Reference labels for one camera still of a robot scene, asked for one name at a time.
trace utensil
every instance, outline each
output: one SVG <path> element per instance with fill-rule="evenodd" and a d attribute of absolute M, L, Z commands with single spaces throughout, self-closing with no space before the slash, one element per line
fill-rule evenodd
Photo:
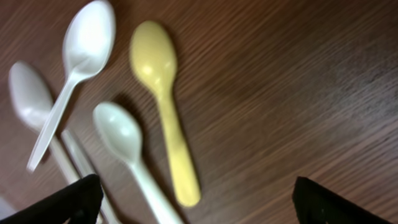
<path fill-rule="evenodd" d="M 169 36 L 159 24 L 147 21 L 137 27 L 130 44 L 130 63 L 138 80 L 157 100 L 177 199 L 192 207 L 201 196 L 173 103 L 177 58 Z"/>
<path fill-rule="evenodd" d="M 69 130 L 64 130 L 62 131 L 61 138 L 68 149 L 69 155 L 72 157 L 72 160 L 77 166 L 80 175 L 85 177 L 89 174 L 95 174 L 94 168 L 90 164 L 87 155 L 83 152 L 83 149 L 76 140 L 76 136 L 73 135 Z M 121 224 L 115 212 L 113 211 L 111 203 L 109 202 L 105 192 L 102 199 L 101 211 L 109 224 Z"/>
<path fill-rule="evenodd" d="M 52 99 L 43 80 L 28 64 L 19 61 L 11 67 L 8 81 L 18 118 L 39 133 L 52 108 Z M 72 184 L 80 179 L 57 138 L 52 138 L 50 149 L 67 182 Z"/>
<path fill-rule="evenodd" d="M 142 134 L 136 120 L 114 103 L 100 103 L 94 124 L 108 151 L 123 161 L 136 178 L 159 223 L 183 223 L 141 159 Z"/>
<path fill-rule="evenodd" d="M 62 50 L 66 83 L 30 155 L 27 168 L 32 172 L 49 146 L 74 88 L 104 68 L 113 47 L 114 36 L 114 13 L 107 1 L 89 3 L 73 18 Z"/>

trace black object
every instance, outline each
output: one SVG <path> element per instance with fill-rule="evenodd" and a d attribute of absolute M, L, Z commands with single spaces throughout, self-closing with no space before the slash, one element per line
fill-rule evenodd
<path fill-rule="evenodd" d="M 102 198 L 100 178 L 90 174 L 0 224 L 95 224 Z"/>
<path fill-rule="evenodd" d="M 304 177 L 296 180 L 293 202 L 300 224 L 389 224 Z"/>

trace wooden table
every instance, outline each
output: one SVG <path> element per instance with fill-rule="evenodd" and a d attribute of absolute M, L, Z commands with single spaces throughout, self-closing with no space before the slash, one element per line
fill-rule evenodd
<path fill-rule="evenodd" d="M 54 97 L 62 42 L 89 1 L 0 2 L 0 194 L 25 208 L 66 186 L 48 156 L 25 170 L 37 135 L 11 107 L 7 76 L 25 60 Z M 124 223 L 155 223 L 127 171 L 95 133 L 94 107 L 115 101 L 144 131 L 144 158 L 178 206 L 154 99 L 133 77 L 128 47 L 145 20 L 178 52 L 175 99 L 203 198 L 189 223 L 297 223 L 295 178 L 309 177 L 398 223 L 398 1 L 112 0 L 114 50 L 73 95 L 62 127 L 77 134 Z"/>

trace yellow spoon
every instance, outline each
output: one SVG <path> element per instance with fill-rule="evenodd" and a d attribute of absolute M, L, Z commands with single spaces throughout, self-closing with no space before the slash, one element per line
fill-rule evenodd
<path fill-rule="evenodd" d="M 162 26 L 146 21 L 137 27 L 130 43 L 130 63 L 157 100 L 177 200 L 192 207 L 200 200 L 200 189 L 173 103 L 177 58 Z"/>

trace yellow spoon handle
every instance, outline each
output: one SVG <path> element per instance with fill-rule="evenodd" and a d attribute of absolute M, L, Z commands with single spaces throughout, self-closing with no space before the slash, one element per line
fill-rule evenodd
<path fill-rule="evenodd" d="M 172 97 L 159 98 L 158 106 L 174 192 L 183 206 L 192 207 L 200 200 L 200 188 Z"/>

